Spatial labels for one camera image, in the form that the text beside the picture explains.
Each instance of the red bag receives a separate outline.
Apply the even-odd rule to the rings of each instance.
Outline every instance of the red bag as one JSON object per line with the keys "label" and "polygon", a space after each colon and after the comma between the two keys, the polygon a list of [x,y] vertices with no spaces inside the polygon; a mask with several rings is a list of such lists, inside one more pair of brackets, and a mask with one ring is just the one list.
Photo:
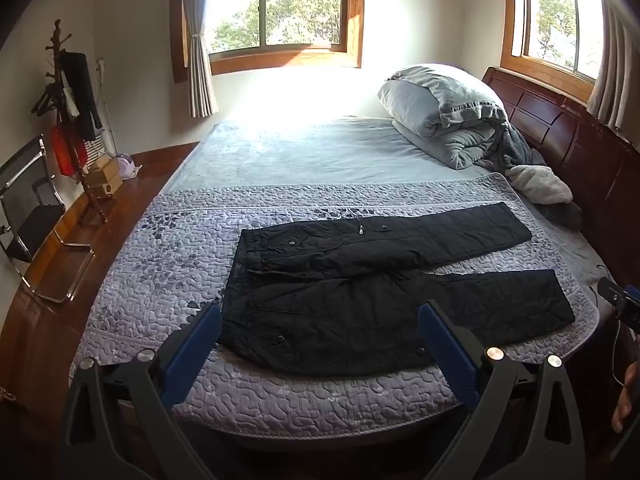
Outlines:
{"label": "red bag", "polygon": [[65,132],[71,137],[71,142],[78,154],[78,161],[80,162],[81,168],[89,160],[89,156],[86,152],[84,140],[82,140],[82,137],[76,131],[75,126],[72,124],[67,124],[66,126],[56,124],[51,129],[51,145],[53,147],[53,151],[56,153],[56,160],[58,161],[60,174],[63,174],[64,176],[71,176],[76,173],[76,170],[74,169],[74,164],[71,161],[71,156],[69,155],[69,150],[66,146]]}

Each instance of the wooden headboard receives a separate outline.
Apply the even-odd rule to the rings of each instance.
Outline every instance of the wooden headboard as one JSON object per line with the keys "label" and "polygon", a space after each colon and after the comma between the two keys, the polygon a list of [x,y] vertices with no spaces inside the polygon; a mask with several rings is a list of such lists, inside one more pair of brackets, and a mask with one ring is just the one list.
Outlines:
{"label": "wooden headboard", "polygon": [[640,285],[640,153],[569,97],[493,67],[482,80],[571,188],[582,234],[616,281]]}

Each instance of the coat rack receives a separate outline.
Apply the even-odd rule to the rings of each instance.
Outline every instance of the coat rack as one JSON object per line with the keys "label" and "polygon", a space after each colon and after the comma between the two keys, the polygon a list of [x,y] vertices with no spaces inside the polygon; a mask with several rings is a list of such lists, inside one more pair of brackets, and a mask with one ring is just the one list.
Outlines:
{"label": "coat rack", "polygon": [[56,20],[55,25],[56,28],[53,31],[53,36],[51,37],[51,45],[46,47],[46,50],[53,51],[53,65],[54,71],[53,74],[47,72],[47,77],[53,78],[55,87],[58,89],[57,91],[52,92],[52,101],[54,104],[54,108],[56,109],[56,124],[62,127],[63,136],[65,137],[65,143],[67,151],[69,152],[69,157],[71,158],[71,163],[73,164],[74,170],[76,171],[76,175],[78,176],[78,180],[82,183],[82,188],[84,189],[84,193],[87,197],[88,203],[84,208],[84,211],[80,215],[79,222],[82,223],[82,220],[89,212],[89,209],[94,209],[95,212],[100,215],[100,220],[103,224],[108,222],[107,215],[104,213],[98,201],[96,200],[95,195],[91,191],[91,188],[87,185],[86,179],[84,177],[84,171],[82,170],[82,166],[80,165],[80,160],[78,159],[78,154],[76,153],[76,149],[73,144],[73,140],[71,139],[69,127],[71,125],[71,119],[66,112],[66,101],[64,93],[62,92],[63,81],[62,81],[62,70],[60,69],[60,52],[64,52],[62,50],[62,44],[65,43],[66,40],[71,38],[71,34],[69,34],[64,40],[60,40],[60,21]]}

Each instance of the light blue bedsheet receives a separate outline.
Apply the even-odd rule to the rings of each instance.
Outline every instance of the light blue bedsheet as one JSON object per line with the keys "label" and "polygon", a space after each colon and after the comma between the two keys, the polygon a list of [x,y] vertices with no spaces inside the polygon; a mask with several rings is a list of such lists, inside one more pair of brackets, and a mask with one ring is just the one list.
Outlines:
{"label": "light blue bedsheet", "polygon": [[[218,124],[193,150],[162,192],[211,187],[360,184],[462,180],[486,175],[477,166],[452,170],[416,148],[392,119],[346,117],[324,124]],[[580,234],[547,221],[523,199],[574,272],[585,295],[606,271]],[[598,302],[601,322],[609,305]]]}

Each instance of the chrome chair frame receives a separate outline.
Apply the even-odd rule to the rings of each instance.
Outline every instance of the chrome chair frame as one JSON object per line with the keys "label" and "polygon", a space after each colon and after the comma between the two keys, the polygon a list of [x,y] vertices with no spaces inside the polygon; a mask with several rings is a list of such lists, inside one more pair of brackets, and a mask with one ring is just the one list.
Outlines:
{"label": "chrome chair frame", "polygon": [[[9,217],[9,215],[7,215],[7,209],[5,207],[4,199],[3,199],[4,195],[7,192],[7,190],[20,178],[20,176],[25,171],[27,171],[28,168],[30,168],[33,164],[36,164],[37,162],[41,162],[44,165],[44,171],[46,172],[47,177],[46,178],[42,178],[39,181],[34,182],[31,185],[31,189],[33,189],[33,192],[36,194],[36,197],[37,197],[38,201],[42,204],[42,200],[40,199],[40,196],[38,195],[37,188],[40,187],[40,186],[43,186],[45,184],[48,184],[50,186],[53,194],[55,195],[58,203],[62,206],[63,214],[66,211],[65,203],[62,202],[62,199],[60,198],[60,195],[59,195],[58,191],[56,190],[55,186],[53,185],[53,180],[52,180],[53,176],[51,175],[51,172],[49,171],[49,168],[47,166],[46,150],[45,150],[45,147],[44,147],[43,135],[40,135],[36,139],[34,139],[31,142],[29,142],[27,145],[25,145],[25,147],[22,150],[27,148],[27,146],[29,146],[32,142],[35,142],[36,140],[38,141],[38,144],[39,144],[38,154],[35,155],[14,176],[12,176],[11,179],[9,179],[9,181],[7,183],[5,183],[4,185],[2,185],[0,187],[0,205],[2,206],[2,209],[4,210],[4,215],[5,215],[5,218],[6,218],[6,222],[8,224],[8,226],[4,226],[4,225],[0,226],[0,236],[4,235],[4,234],[7,234],[7,233],[11,233],[14,236],[15,240],[20,245],[20,247],[22,248],[22,250],[24,251],[24,253],[27,254],[30,257],[31,261],[33,261],[33,258],[35,257],[35,255],[37,254],[38,251],[36,251],[35,254],[31,254],[31,251],[28,250],[28,248],[25,245],[24,241],[20,238],[20,235],[18,234],[17,228],[15,228],[14,226],[11,225],[11,221],[9,220],[10,217]],[[18,151],[18,153],[16,153],[14,155],[14,157],[12,157],[6,164],[11,163],[11,161],[14,160],[14,158],[16,156],[18,156],[22,150]],[[66,303],[67,301],[72,301],[73,298],[75,297],[76,290],[78,289],[78,285],[79,285],[80,281],[82,280],[82,276],[84,275],[84,272],[86,271],[87,267],[89,266],[89,263],[91,262],[91,260],[94,257],[95,253],[94,253],[94,249],[89,244],[72,244],[72,243],[65,242],[60,237],[60,234],[58,234],[58,231],[56,231],[56,227],[55,226],[53,227],[52,231],[56,235],[56,238],[58,239],[60,245],[63,246],[64,248],[67,248],[69,250],[87,252],[87,255],[85,256],[84,260],[82,261],[82,264],[80,265],[80,267],[78,269],[78,272],[76,272],[76,275],[75,275],[71,285],[69,286],[66,294],[62,298],[52,298],[51,296],[47,296],[46,294],[41,294],[36,289],[35,286],[31,285],[29,280],[27,280],[26,276],[16,266],[14,258],[12,256],[9,256],[9,253],[7,252],[7,247],[4,246],[4,244],[2,243],[1,239],[0,239],[0,246],[2,247],[2,250],[4,251],[4,254],[6,254],[7,258],[9,259],[9,261],[12,264],[12,266],[14,267],[15,271],[20,276],[20,279],[22,280],[24,285],[27,286],[27,288],[29,289],[29,291],[32,294],[34,294],[35,296],[37,296],[39,298],[42,298],[43,300],[51,301],[52,303],[62,304],[62,303]],[[46,243],[46,240],[40,245],[38,250],[40,250],[40,248],[45,243]]]}

